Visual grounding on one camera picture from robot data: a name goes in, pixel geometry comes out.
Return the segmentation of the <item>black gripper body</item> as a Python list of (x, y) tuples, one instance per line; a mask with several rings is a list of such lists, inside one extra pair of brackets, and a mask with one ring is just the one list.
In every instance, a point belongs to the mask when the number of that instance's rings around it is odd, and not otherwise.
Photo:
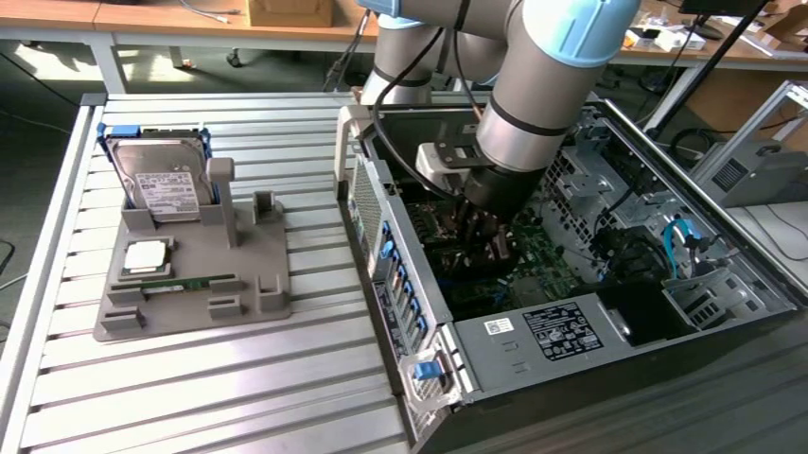
[(518, 172), (500, 166), (473, 168), (464, 185), (464, 197), (498, 218), (513, 218), (534, 194), (545, 170)]

